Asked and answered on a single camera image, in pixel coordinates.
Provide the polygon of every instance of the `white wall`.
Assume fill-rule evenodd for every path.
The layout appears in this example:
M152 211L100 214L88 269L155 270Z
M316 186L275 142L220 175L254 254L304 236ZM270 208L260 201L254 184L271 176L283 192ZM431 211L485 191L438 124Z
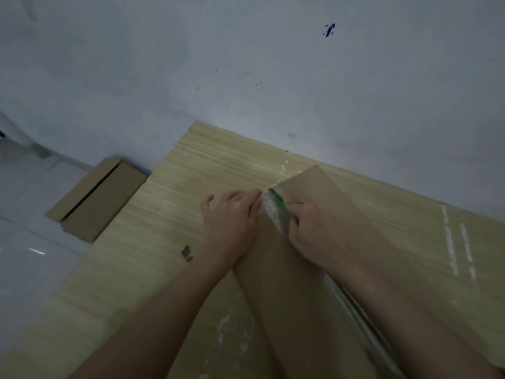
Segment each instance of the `white wall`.
M152 168L196 117L505 220L505 0L35 11L0 0L0 110L57 152Z

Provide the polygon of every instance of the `cardboard box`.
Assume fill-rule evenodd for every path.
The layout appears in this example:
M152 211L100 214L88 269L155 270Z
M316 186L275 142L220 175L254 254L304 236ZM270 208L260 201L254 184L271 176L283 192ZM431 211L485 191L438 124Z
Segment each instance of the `cardboard box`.
M93 243L147 178L118 158L105 158L46 217Z

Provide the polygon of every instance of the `dark stain on board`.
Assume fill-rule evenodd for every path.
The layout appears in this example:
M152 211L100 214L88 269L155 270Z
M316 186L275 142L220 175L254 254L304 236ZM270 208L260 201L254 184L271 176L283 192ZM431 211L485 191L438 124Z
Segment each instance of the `dark stain on board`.
M323 33L324 35L326 35L326 37L328 37L330 34L333 34L332 30L335 29L335 24L328 24L328 25L325 25L324 27L328 28L326 33Z
M184 259L186 260L186 262L189 262L189 261L191 261L191 259L193 259L193 256L190 255L191 254L191 249L189 248L189 245L186 245L182 249L181 254L184 257Z

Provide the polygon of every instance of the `blue ink stain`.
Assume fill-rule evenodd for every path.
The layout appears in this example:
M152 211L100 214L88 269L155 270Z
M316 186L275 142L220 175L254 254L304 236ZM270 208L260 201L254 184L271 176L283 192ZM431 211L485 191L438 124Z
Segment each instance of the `blue ink stain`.
M328 31L326 31L326 37L328 37L331 34L333 34L333 32L331 31L332 29L335 29L335 24L331 24L331 25L325 25L324 27L329 27L328 28Z

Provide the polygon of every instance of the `person's left hand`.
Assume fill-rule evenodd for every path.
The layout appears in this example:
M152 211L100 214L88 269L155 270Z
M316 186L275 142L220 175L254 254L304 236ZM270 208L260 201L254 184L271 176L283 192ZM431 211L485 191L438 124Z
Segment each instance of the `person's left hand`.
M206 247L217 253L223 253L231 266L251 247L256 234L256 214L261 203L260 194L259 189L249 192L226 192L214 210L209 206L214 195L205 197L200 203L205 224Z

